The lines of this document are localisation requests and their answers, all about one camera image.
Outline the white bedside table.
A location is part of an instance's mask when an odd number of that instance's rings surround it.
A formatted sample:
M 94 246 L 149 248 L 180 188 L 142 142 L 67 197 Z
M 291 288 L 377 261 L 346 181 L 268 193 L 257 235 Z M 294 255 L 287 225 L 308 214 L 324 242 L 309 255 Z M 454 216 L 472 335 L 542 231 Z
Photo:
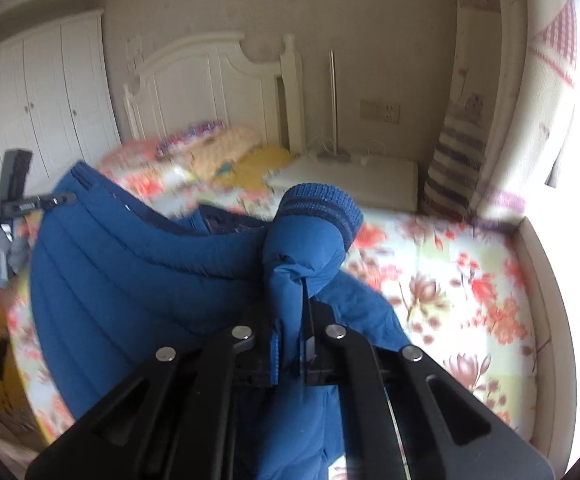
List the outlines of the white bedside table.
M 349 162 L 303 155 L 266 179 L 269 188 L 286 191 L 300 183 L 322 183 L 345 191 L 359 205 L 416 212 L 418 166 L 379 155 L 353 155 Z

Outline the white wardrobe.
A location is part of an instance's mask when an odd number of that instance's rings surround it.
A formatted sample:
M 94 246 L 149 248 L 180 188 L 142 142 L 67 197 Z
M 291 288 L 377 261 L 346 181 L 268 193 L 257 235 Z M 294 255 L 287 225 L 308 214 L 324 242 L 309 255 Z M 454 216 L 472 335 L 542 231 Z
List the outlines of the white wardrobe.
M 99 10 L 33 27 L 0 43 L 0 170 L 6 151 L 32 152 L 25 189 L 51 190 L 75 162 L 120 144 Z

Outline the white wooden headboard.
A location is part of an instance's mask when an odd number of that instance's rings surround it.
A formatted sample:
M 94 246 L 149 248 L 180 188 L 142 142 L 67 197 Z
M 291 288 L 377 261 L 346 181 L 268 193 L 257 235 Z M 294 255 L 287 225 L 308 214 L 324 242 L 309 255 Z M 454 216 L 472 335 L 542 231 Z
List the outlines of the white wooden headboard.
M 178 39 L 137 68 L 137 88 L 124 87 L 135 140 L 164 139 L 217 119 L 257 132 L 262 142 L 293 154 L 306 150 L 303 64 L 295 37 L 282 38 L 273 62 L 255 63 L 242 50 L 242 32 Z

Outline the colourful patterned pillow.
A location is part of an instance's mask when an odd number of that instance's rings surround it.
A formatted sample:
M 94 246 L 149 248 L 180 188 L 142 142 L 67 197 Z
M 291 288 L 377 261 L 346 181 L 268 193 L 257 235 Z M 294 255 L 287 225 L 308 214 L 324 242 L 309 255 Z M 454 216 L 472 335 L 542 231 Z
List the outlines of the colourful patterned pillow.
M 156 157 L 166 158 L 189 151 L 224 128 L 224 122 L 218 119 L 196 122 L 162 140 L 155 150 Z

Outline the yellow pillow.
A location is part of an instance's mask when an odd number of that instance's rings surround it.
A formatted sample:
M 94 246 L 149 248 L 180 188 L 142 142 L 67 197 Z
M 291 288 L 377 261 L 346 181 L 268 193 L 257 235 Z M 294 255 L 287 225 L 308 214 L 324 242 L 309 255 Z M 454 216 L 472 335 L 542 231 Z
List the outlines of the yellow pillow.
M 293 156 L 284 148 L 266 146 L 253 151 L 234 162 L 219 174 L 214 183 L 223 188 L 242 188 L 247 192 L 268 191 L 266 179 L 293 162 Z

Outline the peach textured pillow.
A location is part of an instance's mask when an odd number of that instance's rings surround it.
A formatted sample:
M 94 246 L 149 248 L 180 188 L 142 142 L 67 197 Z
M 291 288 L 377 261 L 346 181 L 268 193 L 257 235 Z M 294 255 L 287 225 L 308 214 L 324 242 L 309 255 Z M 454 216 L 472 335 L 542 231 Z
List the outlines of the peach textured pillow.
M 201 180 L 212 179 L 225 166 L 261 148 L 264 142 L 256 131 L 244 127 L 217 130 L 212 136 L 186 151 L 188 169 Z

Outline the floral bed sheet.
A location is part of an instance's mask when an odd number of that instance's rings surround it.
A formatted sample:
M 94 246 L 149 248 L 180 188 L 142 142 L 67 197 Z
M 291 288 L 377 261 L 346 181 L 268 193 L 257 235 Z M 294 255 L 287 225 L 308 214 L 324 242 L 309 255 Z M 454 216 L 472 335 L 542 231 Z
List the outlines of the floral bed sheet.
M 124 176 L 118 183 L 175 218 L 209 204 L 270 220 L 281 199 L 270 188 L 253 193 L 214 181 L 174 188 L 174 174 L 183 169 L 159 171 Z M 403 212 L 365 208 L 363 215 L 344 271 L 381 292 L 414 344 L 530 440 L 537 402 L 535 331 L 511 238 Z M 8 330 L 42 444 L 50 444 L 74 419 L 47 370 L 23 280 L 12 283 Z

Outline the blue puffer jacket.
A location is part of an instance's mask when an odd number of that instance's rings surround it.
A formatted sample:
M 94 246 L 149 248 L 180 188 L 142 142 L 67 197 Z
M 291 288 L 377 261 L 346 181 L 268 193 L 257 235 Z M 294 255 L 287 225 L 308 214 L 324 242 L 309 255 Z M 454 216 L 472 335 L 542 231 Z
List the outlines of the blue puffer jacket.
M 73 203 L 43 216 L 32 251 L 31 308 L 60 396 L 83 417 L 157 349 L 198 348 L 257 309 L 284 322 L 279 385 L 243 393 L 239 479 L 323 479 L 343 455 L 340 402 L 308 387 L 302 280 L 311 299 L 376 346 L 407 344 L 390 303 L 342 269 L 363 225 L 343 191 L 293 186 L 269 221 L 221 209 L 173 221 L 80 162 L 59 182 Z

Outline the striped patterned curtain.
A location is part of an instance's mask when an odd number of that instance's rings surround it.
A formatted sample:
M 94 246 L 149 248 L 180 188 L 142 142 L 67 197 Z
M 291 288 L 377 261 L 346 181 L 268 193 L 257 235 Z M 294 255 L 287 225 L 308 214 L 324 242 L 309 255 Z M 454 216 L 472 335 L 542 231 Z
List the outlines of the striped patterned curtain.
M 574 125 L 580 0 L 457 0 L 449 101 L 422 207 L 513 231 Z

